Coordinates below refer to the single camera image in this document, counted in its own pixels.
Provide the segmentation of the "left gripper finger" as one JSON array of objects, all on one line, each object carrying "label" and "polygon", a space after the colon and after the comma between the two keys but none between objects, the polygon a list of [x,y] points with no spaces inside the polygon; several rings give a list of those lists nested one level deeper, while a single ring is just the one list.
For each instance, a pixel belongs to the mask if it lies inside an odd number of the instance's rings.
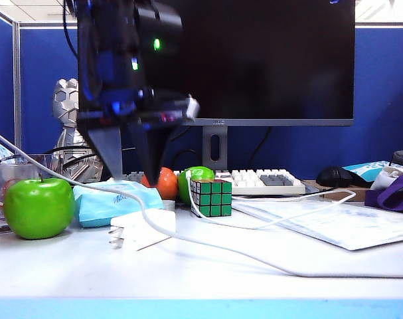
[{"label": "left gripper finger", "polygon": [[128,130],[144,174],[150,186],[156,186],[165,150],[174,128],[171,126],[129,125]]},{"label": "left gripper finger", "polygon": [[105,166],[115,179],[122,177],[121,134],[119,128],[88,130],[89,138],[97,149]]}]

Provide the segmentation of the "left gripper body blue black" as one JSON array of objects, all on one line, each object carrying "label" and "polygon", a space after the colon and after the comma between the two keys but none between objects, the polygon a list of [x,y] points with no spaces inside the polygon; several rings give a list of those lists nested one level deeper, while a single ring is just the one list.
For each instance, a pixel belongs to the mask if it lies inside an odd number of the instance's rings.
[{"label": "left gripper body blue black", "polygon": [[83,89],[77,127],[81,132],[180,126],[190,120],[190,96],[153,88]]}]

